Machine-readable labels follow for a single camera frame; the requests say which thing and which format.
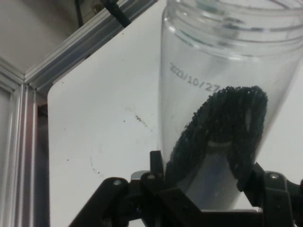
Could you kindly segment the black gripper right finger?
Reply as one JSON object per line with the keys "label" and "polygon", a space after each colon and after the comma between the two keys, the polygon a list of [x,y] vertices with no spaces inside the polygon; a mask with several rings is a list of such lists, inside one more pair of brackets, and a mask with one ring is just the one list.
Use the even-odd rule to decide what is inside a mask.
{"label": "black gripper right finger", "polygon": [[303,225],[303,183],[289,181],[282,173],[265,171],[258,163],[238,179],[237,188],[252,207],[258,207],[259,227]]}

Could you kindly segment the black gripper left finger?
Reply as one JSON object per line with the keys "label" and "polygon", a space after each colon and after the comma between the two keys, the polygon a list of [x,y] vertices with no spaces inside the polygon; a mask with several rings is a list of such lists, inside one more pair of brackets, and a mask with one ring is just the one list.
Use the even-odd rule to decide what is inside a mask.
{"label": "black gripper left finger", "polygon": [[196,227],[201,211],[178,188],[163,181],[160,151],[150,152],[150,170],[128,182],[104,180],[84,205],[71,227],[126,227],[141,219],[148,227]]}

